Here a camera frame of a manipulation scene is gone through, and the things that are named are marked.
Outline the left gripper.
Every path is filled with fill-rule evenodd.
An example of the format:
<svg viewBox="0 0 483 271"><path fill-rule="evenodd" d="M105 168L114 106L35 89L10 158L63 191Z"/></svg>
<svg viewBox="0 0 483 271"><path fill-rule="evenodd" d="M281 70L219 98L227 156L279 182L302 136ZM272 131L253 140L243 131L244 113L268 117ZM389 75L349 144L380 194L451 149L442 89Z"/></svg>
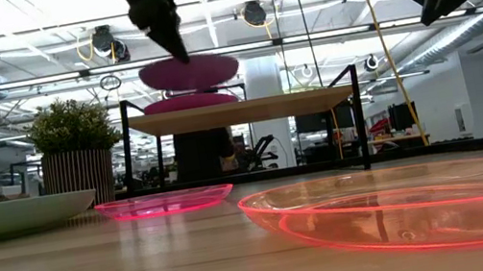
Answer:
<svg viewBox="0 0 483 271"><path fill-rule="evenodd" d="M128 16L135 27L147 34L154 43L167 51L175 60L189 63L184 43L179 31L176 6L169 0L126 0L129 4Z"/></svg>

